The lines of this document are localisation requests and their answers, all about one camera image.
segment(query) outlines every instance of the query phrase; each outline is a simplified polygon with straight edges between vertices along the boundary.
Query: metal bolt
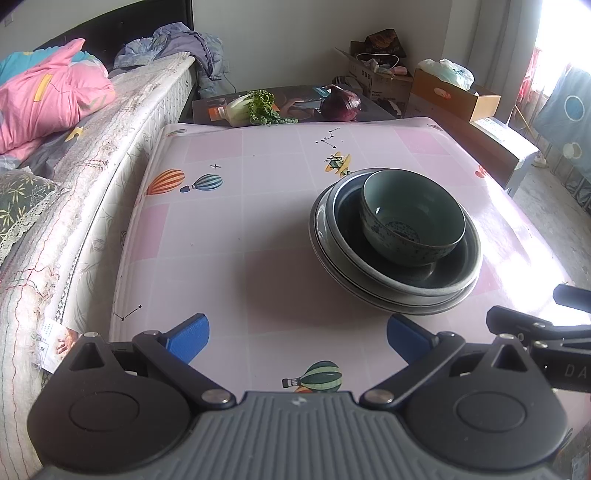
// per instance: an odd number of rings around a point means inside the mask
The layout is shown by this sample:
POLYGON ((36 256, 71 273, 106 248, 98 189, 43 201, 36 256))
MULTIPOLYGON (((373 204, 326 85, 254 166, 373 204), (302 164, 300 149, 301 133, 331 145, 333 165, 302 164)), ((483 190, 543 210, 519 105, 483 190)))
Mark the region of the metal bolt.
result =
POLYGON ((232 399, 232 394, 223 388, 212 388, 203 392, 201 398, 207 403, 224 405, 224 403, 228 403, 232 399))
POLYGON ((376 405, 387 405, 394 401, 394 395, 388 390, 382 390, 380 388, 373 388, 363 394, 365 400, 376 405))

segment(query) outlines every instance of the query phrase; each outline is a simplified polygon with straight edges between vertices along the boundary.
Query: lace trim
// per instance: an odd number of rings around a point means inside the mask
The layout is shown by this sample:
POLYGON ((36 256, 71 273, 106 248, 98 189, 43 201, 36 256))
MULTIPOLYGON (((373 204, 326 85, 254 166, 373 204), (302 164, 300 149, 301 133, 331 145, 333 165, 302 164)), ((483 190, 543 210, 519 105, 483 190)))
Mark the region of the lace trim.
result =
POLYGON ((10 227, 4 239, 2 242, 0 242, 0 265, 2 265, 4 259, 10 253, 13 244, 18 242, 20 237, 29 231, 29 229, 33 226, 33 224, 35 224, 44 210, 55 201, 60 192, 61 189, 56 185, 55 190, 49 192, 47 197, 37 203, 25 214, 25 216, 20 217, 16 223, 10 227))

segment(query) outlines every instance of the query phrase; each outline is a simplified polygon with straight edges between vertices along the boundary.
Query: blue curtain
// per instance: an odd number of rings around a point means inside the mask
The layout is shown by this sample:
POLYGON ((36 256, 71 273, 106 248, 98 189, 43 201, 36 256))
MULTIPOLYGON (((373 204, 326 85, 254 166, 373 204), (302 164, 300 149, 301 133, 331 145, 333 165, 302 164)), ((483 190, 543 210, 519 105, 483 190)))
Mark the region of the blue curtain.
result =
POLYGON ((565 72, 533 127, 591 181, 591 74, 565 72))

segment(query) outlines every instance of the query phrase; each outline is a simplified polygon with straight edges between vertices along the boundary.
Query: ceramic bowl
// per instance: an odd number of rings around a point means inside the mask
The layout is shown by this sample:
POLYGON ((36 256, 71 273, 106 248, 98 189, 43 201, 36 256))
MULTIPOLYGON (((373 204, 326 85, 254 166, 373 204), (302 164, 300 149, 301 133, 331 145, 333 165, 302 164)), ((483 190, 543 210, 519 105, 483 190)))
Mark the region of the ceramic bowl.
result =
POLYGON ((476 226, 465 211, 464 237, 449 255, 430 265, 402 267, 382 257, 370 245, 362 231, 361 193, 365 180, 380 170, 368 168, 353 172, 329 191, 326 223, 330 236, 351 265, 392 291, 410 296, 442 297, 472 284, 478 278, 482 266, 482 248, 476 226))
POLYGON ((329 190, 325 190, 312 207, 309 224, 310 240, 321 264, 345 289, 379 309, 411 315, 445 312, 454 308, 470 294, 478 277, 452 295, 422 297, 389 289, 365 275, 339 248, 328 227, 326 213, 329 190))
POLYGON ((408 170, 385 169, 365 180, 361 220, 368 242, 405 267, 449 255, 466 231, 462 208, 447 190, 408 170))

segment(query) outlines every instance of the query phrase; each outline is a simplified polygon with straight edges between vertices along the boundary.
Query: red onion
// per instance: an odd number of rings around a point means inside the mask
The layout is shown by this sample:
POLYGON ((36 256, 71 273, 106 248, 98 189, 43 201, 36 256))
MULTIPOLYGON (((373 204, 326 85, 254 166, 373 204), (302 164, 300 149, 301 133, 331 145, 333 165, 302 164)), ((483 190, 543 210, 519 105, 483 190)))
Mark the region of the red onion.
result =
POLYGON ((322 100, 320 113, 329 122, 350 122, 361 111, 361 100, 348 90, 328 85, 330 95, 322 100))

